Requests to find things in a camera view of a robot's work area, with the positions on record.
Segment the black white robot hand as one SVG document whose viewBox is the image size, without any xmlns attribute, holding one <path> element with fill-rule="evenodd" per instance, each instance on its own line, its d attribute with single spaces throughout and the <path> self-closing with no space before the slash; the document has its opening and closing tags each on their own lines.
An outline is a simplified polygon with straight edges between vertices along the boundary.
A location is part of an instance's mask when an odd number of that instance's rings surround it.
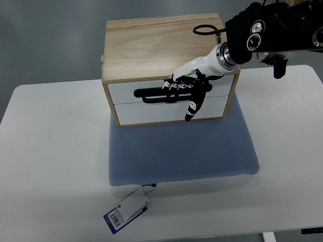
<svg viewBox="0 0 323 242">
<path fill-rule="evenodd" d="M 201 109 L 206 95 L 209 80 L 217 80 L 238 68 L 229 54 L 226 42 L 218 44 L 206 56 L 197 57 L 194 60 L 177 68 L 174 73 L 165 80 L 163 89 L 185 89 L 191 91 L 190 102 L 185 121 L 190 121 Z"/>
</svg>

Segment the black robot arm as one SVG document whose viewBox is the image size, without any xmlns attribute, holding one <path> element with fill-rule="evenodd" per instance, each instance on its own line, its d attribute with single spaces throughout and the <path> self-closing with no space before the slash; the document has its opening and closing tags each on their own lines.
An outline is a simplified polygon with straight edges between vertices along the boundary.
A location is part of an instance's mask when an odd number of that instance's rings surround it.
<svg viewBox="0 0 323 242">
<path fill-rule="evenodd" d="M 298 50 L 322 52 L 322 1 L 263 5 L 252 3 L 225 23 L 228 52 L 236 64 L 251 60 L 274 68 L 274 78 L 286 73 L 288 59 Z"/>
</svg>

